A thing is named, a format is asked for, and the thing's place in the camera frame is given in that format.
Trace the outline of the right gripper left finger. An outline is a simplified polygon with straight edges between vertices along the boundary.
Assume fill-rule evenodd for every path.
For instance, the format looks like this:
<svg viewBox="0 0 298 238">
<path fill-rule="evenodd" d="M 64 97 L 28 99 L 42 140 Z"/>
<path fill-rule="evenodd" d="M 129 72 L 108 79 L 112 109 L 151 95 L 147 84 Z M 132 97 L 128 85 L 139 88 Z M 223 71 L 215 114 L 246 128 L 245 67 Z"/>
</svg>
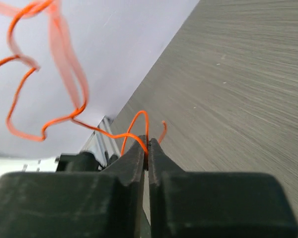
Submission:
<svg viewBox="0 0 298 238">
<path fill-rule="evenodd" d="M 0 238 L 140 238 L 144 156 L 135 142 L 100 172 L 0 157 Z"/>
</svg>

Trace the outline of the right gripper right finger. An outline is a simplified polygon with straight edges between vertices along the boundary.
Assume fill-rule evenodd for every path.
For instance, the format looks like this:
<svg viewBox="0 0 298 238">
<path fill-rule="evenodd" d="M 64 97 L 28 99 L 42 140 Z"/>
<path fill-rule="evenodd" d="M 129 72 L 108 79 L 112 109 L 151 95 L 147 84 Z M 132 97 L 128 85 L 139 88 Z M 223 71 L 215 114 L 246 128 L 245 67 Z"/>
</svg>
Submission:
<svg viewBox="0 0 298 238">
<path fill-rule="evenodd" d="M 267 173 L 187 172 L 150 141 L 149 199 L 154 238 L 297 238 L 298 221 Z"/>
</svg>

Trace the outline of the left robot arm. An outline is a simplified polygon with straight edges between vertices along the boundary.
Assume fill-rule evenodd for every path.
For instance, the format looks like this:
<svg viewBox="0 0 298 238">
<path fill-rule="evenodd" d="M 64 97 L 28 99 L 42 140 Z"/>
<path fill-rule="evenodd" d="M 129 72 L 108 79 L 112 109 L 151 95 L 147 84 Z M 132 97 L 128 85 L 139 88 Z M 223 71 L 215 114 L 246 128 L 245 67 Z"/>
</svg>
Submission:
<svg viewBox="0 0 298 238">
<path fill-rule="evenodd" d="M 56 158 L 58 162 L 57 172 L 100 172 L 113 164 L 119 157 L 113 154 L 109 157 L 108 152 L 105 151 L 106 165 L 96 159 L 94 154 L 88 151 L 80 152 L 79 154 L 61 154 Z"/>
</svg>

